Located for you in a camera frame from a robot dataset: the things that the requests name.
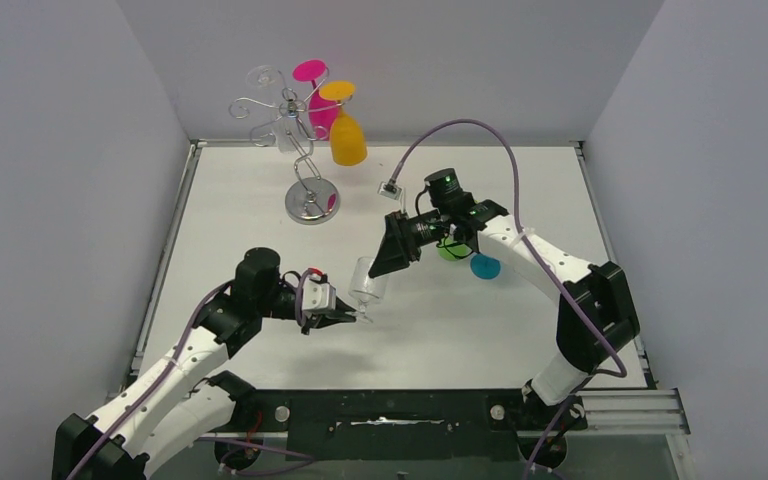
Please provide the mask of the clear wine glass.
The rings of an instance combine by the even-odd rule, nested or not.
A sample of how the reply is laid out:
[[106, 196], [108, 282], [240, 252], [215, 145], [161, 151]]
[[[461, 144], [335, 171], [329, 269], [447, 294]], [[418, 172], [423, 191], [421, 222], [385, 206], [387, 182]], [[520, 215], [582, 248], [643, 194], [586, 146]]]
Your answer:
[[283, 73], [274, 66], [262, 65], [252, 69], [246, 81], [263, 94], [261, 107], [267, 115], [263, 125], [251, 129], [253, 143], [259, 147], [277, 147], [284, 154], [295, 153], [296, 148], [291, 140], [294, 121], [285, 116], [288, 84]]
[[388, 275], [376, 278], [370, 276], [373, 261], [372, 257], [357, 259], [349, 286], [349, 295], [358, 304], [356, 317], [369, 324], [373, 322], [369, 310], [382, 303], [389, 281]]

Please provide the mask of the green wine glass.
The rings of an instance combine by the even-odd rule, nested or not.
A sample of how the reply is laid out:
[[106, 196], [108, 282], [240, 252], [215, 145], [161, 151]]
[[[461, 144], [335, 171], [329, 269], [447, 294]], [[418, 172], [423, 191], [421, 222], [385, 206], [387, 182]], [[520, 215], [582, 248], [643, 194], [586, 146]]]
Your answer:
[[446, 261], [465, 260], [473, 253], [473, 250], [469, 246], [453, 241], [450, 238], [441, 240], [436, 245], [436, 249], [438, 255]]

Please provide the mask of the blue wine glass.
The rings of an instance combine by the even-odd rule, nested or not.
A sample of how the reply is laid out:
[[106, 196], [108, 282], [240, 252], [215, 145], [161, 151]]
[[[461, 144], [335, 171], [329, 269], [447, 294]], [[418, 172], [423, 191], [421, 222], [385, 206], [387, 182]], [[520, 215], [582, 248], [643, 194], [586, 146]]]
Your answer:
[[501, 273], [501, 263], [483, 254], [475, 254], [470, 260], [471, 272], [479, 279], [492, 280]]

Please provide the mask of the orange wine glass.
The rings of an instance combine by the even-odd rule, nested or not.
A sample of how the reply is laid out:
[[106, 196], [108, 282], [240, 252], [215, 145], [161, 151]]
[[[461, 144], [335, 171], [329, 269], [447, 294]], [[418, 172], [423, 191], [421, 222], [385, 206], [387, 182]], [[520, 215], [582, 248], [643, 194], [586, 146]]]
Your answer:
[[334, 162], [346, 167], [358, 165], [367, 158], [363, 129], [345, 109], [355, 93], [355, 84], [345, 80], [329, 81], [319, 89], [324, 100], [336, 103], [336, 118], [330, 128], [329, 142]]

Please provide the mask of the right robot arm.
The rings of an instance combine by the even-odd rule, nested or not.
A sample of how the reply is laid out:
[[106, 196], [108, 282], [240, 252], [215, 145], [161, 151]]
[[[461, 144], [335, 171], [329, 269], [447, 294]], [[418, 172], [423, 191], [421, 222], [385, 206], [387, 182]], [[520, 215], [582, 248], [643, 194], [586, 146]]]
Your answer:
[[594, 375], [614, 360], [614, 376], [627, 374], [618, 353], [640, 333], [640, 324], [624, 270], [614, 262], [582, 260], [540, 236], [526, 232], [517, 218], [492, 200], [478, 202], [464, 190], [456, 171], [428, 175], [424, 190], [430, 211], [385, 217], [385, 233], [368, 270], [371, 278], [408, 268], [424, 246], [445, 238], [488, 256], [555, 300], [557, 351], [523, 389], [527, 413], [554, 413]]

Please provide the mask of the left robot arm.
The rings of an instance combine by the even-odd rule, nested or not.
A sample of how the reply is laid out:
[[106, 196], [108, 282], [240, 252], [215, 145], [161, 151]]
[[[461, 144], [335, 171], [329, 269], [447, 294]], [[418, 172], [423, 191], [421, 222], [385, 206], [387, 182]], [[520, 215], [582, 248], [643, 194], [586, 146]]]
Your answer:
[[308, 334], [357, 317], [320, 270], [308, 269], [290, 284], [276, 251], [248, 250], [234, 277], [198, 303], [166, 354], [93, 413], [72, 414], [59, 425], [52, 478], [150, 478], [228, 424], [253, 395], [250, 383], [222, 367], [260, 333], [264, 320], [288, 320]]

